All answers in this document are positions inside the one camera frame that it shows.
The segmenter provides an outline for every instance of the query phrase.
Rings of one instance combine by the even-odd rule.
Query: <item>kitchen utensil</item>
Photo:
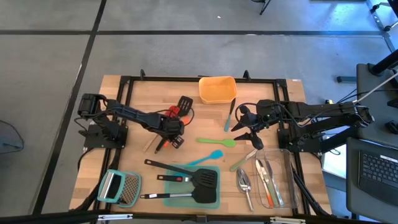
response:
[[[172,166],[183,168],[189,171],[196,171],[197,169],[210,169],[214,170],[218,174],[217,178],[217,188],[216,188],[216,194],[217,194],[217,200],[215,203],[197,203],[193,198],[191,197],[179,197],[179,198],[165,198],[163,199],[163,204],[165,207],[172,207],[172,208],[199,208],[199,209],[218,209],[220,208],[220,177],[221,177],[221,171],[218,166],[202,166],[200,164],[195,165],[195,166],[190,166],[186,164],[171,164]],[[195,186],[193,186],[192,182],[190,181],[191,177],[186,175],[186,174],[181,174],[179,172],[175,172],[172,170],[166,170],[165,172],[166,175],[179,175],[182,176],[183,181],[182,182],[173,182],[173,181],[165,181],[164,182],[164,190],[161,190],[159,192],[162,193],[181,193],[181,192],[192,192],[193,189],[195,189]]]
[[[141,177],[134,172],[108,169],[99,185],[97,200],[132,207],[139,195]]]
[[[166,164],[163,164],[161,162],[156,162],[156,161],[152,161],[152,160],[149,160],[149,159],[146,159],[144,161],[144,163],[148,164],[148,165],[151,165],[151,166],[156,166],[156,167],[160,167],[160,168],[163,168],[163,169],[172,170],[172,171],[175,171],[175,172],[180,172],[180,173],[183,173],[183,174],[188,174],[188,175],[192,176],[191,181],[192,181],[192,184],[194,186],[202,185],[202,186],[209,187],[209,188],[216,188],[217,187],[218,174],[214,170],[198,169],[195,172],[192,172],[192,171],[189,171],[189,170],[185,170],[185,169],[181,169],[181,168],[178,168],[178,167],[166,165]]]
[[[254,211],[253,204],[251,203],[249,192],[251,191],[251,183],[249,177],[246,175],[243,169],[239,168],[236,171],[236,183],[238,185],[238,189],[246,194],[246,198],[248,199],[248,204],[250,207],[250,211]]]
[[[228,119],[226,120],[225,127],[224,127],[225,132],[228,132],[229,122],[231,121],[232,110],[234,110],[234,107],[235,107],[235,101],[236,101],[236,98],[234,98],[234,100],[232,101],[231,107],[229,109]]]
[[[229,171],[234,172],[237,168],[239,168],[242,164],[244,164],[248,159],[250,159],[252,156],[256,155],[257,149],[253,149],[248,155],[246,155],[243,159],[235,163],[231,168],[229,168]]]
[[[224,140],[220,141],[220,140],[197,138],[197,142],[218,143],[218,144],[223,144],[226,147],[234,147],[236,145],[236,142],[234,139],[224,139]]]
[[[191,193],[179,194],[144,194],[140,198],[155,199],[155,198],[175,198],[175,197],[192,197],[197,203],[215,203],[217,201],[216,189],[198,185]]]
[[[157,179],[164,180],[164,181],[172,181],[172,182],[189,182],[190,181],[189,177],[183,177],[180,175],[158,175]]]
[[[274,174],[272,173],[272,167],[269,164],[269,161],[268,161],[267,157],[264,156],[264,158],[266,160],[267,170],[268,170],[269,176],[271,177],[271,182],[272,182],[272,184],[274,186],[274,189],[275,189],[275,192],[276,192],[276,196],[278,198],[279,205],[282,207],[284,205],[284,201],[282,200],[282,196],[279,193],[278,186],[276,186],[276,183],[275,183],[275,180],[274,180]]]
[[[187,96],[181,96],[180,100],[178,101],[177,106],[180,108],[180,112],[178,113],[179,117],[186,116],[189,111],[191,110],[193,104],[193,99]]]
[[[215,150],[209,156],[206,156],[202,159],[198,159],[197,161],[190,162],[190,163],[188,163],[188,165],[197,165],[197,164],[199,164],[203,161],[206,161],[208,159],[219,159],[219,158],[223,157],[223,155],[224,155],[223,151]]]
[[[265,168],[262,165],[261,161],[258,159],[256,159],[256,168],[257,168],[258,174],[261,178],[262,184],[264,185],[264,188],[266,190],[269,206],[270,206],[270,208],[274,208],[274,202],[272,201],[272,197],[270,194],[272,187],[269,183],[268,177],[266,175],[264,175],[264,173],[266,174]]]

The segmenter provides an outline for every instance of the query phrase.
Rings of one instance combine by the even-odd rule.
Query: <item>green spoon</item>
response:
[[[234,139],[224,139],[222,141],[219,140],[211,140],[211,139],[201,139],[198,138],[197,142],[205,142],[205,143],[218,143],[218,144],[223,144],[226,147],[234,147],[236,145]]]

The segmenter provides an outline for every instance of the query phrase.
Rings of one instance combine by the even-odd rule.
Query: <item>white cable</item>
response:
[[[375,90],[377,90],[378,88],[380,88],[381,86],[383,86],[384,84],[386,84],[388,81],[392,80],[394,77],[396,77],[398,75],[398,72],[396,74],[394,74],[393,76],[391,76],[390,78],[388,78],[386,81],[382,82],[380,85],[376,86],[375,88],[373,88],[373,90],[371,90],[369,93],[367,93],[366,95],[362,96],[359,100],[354,100],[353,103],[359,103],[361,100],[365,99],[367,96],[369,96],[371,93],[373,93]]]

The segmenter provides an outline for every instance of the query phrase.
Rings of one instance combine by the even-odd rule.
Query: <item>clear plastic container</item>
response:
[[[256,160],[260,160],[263,165],[262,172],[265,184],[263,183],[259,171],[256,167]],[[286,149],[262,149],[256,152],[252,160],[254,169],[254,190],[258,197],[257,200],[266,208],[297,208],[298,199],[294,189],[293,173],[290,166],[290,152]]]

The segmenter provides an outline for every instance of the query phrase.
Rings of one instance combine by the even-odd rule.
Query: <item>metal rod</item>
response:
[[[398,62],[398,50],[395,50],[393,53],[385,57],[383,60],[381,60],[379,63],[373,65],[371,68],[369,68],[369,71],[372,74],[380,74],[382,73],[385,69],[390,68],[393,64]]]

